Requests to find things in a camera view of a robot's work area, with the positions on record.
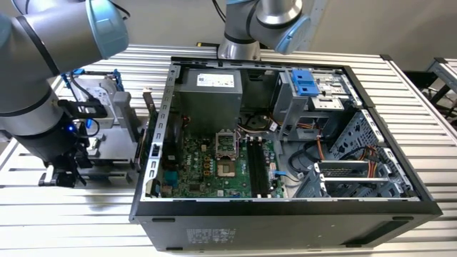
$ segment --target white label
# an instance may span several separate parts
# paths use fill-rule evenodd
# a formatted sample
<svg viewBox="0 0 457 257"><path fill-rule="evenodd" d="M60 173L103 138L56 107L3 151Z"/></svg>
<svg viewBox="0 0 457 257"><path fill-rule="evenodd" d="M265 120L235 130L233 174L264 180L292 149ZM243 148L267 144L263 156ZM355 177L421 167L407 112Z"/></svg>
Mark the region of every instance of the white label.
<svg viewBox="0 0 457 257"><path fill-rule="evenodd" d="M277 129L277 123L276 122L273 122L272 123L272 125L271 125L271 131L276 131L276 129Z"/></svg>
<svg viewBox="0 0 457 257"><path fill-rule="evenodd" d="M235 87L235 78L229 74L199 74L197 86L200 87Z"/></svg>
<svg viewBox="0 0 457 257"><path fill-rule="evenodd" d="M232 243L236 229L187 229L187 238L191 244Z"/></svg>
<svg viewBox="0 0 457 257"><path fill-rule="evenodd" d="M320 85L321 91L332 91L332 86Z"/></svg>

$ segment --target slotted aluminum table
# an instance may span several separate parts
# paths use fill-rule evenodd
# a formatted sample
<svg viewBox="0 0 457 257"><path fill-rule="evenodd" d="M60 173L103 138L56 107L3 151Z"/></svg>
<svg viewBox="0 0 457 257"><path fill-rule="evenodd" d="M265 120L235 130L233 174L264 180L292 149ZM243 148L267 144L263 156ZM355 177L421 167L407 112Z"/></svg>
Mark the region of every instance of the slotted aluminum table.
<svg viewBox="0 0 457 257"><path fill-rule="evenodd" d="M123 73L132 106L147 115L143 89L156 105L171 56L216 57L215 48L132 45L112 59L85 67ZM409 161L440 203L444 215L375 249L308 252L252 251L173 253L205 256L457 256L457 135L392 61L377 55L263 51L268 62L349 65L388 123ZM71 97L58 79L60 97ZM99 188L39 188L40 160L14 140L0 156L0 256L168 256L157 253L139 225L128 223L135 185Z"/></svg>

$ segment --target white wall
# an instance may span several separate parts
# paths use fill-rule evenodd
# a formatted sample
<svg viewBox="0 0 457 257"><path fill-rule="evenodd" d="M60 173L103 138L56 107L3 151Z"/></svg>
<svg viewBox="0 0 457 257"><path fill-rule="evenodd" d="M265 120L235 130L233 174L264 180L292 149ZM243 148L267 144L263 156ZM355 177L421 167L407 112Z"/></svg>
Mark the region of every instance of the white wall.
<svg viewBox="0 0 457 257"><path fill-rule="evenodd" d="M403 69L457 57L456 0L331 0L312 51L389 54Z"/></svg>

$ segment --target cable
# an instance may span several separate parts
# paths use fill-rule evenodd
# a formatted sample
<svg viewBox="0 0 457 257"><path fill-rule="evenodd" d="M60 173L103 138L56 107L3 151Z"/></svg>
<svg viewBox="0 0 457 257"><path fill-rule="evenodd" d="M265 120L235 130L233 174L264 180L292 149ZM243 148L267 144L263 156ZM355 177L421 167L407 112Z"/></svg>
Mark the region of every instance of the cable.
<svg viewBox="0 0 457 257"><path fill-rule="evenodd" d="M221 7L220 7L220 4L217 4L216 0L213 0L213 5L215 5L216 12L217 12L219 16L221 17L221 20L225 23L225 14L224 14Z"/></svg>
<svg viewBox="0 0 457 257"><path fill-rule="evenodd" d="M293 179L289 175L287 175L287 174L276 174L276 175L279 175L279 176L284 176L284 177L287 177L289 180L292 180L293 182L300 182L300 180L296 180L296 179Z"/></svg>
<svg viewBox="0 0 457 257"><path fill-rule="evenodd" d="M241 124L239 124L237 127L240 129L243 129L244 132L251 133L251 134L263 133L263 132L268 132L269 131L269 130L251 130L251 129L244 128L244 126Z"/></svg>
<svg viewBox="0 0 457 257"><path fill-rule="evenodd" d="M20 11L19 7L18 7L16 0L12 0L12 3L14 3L14 6L15 6L15 8L16 8L16 11L18 11L22 15L24 15L23 12Z"/></svg>
<svg viewBox="0 0 457 257"><path fill-rule="evenodd" d="M368 150L369 150L371 147L369 147L369 146L357 147L357 148L353 149L351 152L348 152L345 155L343 155L341 158L340 158L340 160L345 160L345 158L347 158L349 155L357 153L361 149L368 149Z"/></svg>
<svg viewBox="0 0 457 257"><path fill-rule="evenodd" d="M123 17L123 20L128 20L131 15L131 12L128 10L125 10L120 5L117 5L116 3L113 3L113 1L109 0L109 2L112 2L113 6L125 13L127 17Z"/></svg>
<svg viewBox="0 0 457 257"><path fill-rule="evenodd" d="M71 81L73 85L77 87L77 89L87 95L88 99L95 99L93 95L80 86L80 84L75 80L73 72L71 72Z"/></svg>
<svg viewBox="0 0 457 257"><path fill-rule="evenodd" d="M317 149L320 151L320 158L321 158L321 160L325 160L324 153L323 153L323 147L321 147L321 139L317 139L316 142L317 142Z"/></svg>
<svg viewBox="0 0 457 257"><path fill-rule="evenodd" d="M28 5L30 5L30 3L31 3L31 0L27 0L26 1L26 14L28 14Z"/></svg>
<svg viewBox="0 0 457 257"><path fill-rule="evenodd" d="M91 120L95 122L95 124L97 124L97 130L95 131L93 134L87 135L88 138L96 136L99 134L99 132L100 132L100 123L99 123L99 121L96 119L91 119Z"/></svg>
<svg viewBox="0 0 457 257"><path fill-rule="evenodd" d="M448 119L449 116L452 115L452 112L455 111L456 107L451 108L448 113L445 114L444 118Z"/></svg>
<svg viewBox="0 0 457 257"><path fill-rule="evenodd" d="M223 16L224 19L225 19L227 16L225 16L225 14L224 14L224 12L223 12L223 9L221 9L221 7L220 7L220 4L217 3L216 0L213 0L213 4L215 4L215 7L216 7L216 9L217 9L217 12L221 14L221 16Z"/></svg>

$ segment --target robotic arm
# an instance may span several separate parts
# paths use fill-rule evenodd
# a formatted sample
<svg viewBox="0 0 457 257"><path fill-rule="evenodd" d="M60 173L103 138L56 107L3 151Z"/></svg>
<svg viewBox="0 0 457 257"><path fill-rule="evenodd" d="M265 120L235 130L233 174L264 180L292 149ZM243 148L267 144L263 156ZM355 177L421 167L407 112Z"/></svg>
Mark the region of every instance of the robotic arm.
<svg viewBox="0 0 457 257"><path fill-rule="evenodd" d="M309 25L303 0L227 0L225 39L217 56L256 60L259 42L288 55L303 43Z"/></svg>
<svg viewBox="0 0 457 257"><path fill-rule="evenodd" d="M108 0L30 0L26 15L0 14L0 123L55 172L43 185L73 187L88 139L47 82L128 46L127 27Z"/></svg>
<svg viewBox="0 0 457 257"><path fill-rule="evenodd" d="M0 124L52 172L40 185L73 187L77 168L91 168L84 124L107 115L93 97L59 100L47 79L108 59L128 47L123 17L109 0L16 0L22 16L0 14ZM259 59L260 44L289 54L309 18L303 0L227 0L225 40L219 57ZM79 112L80 107L93 109Z"/></svg>

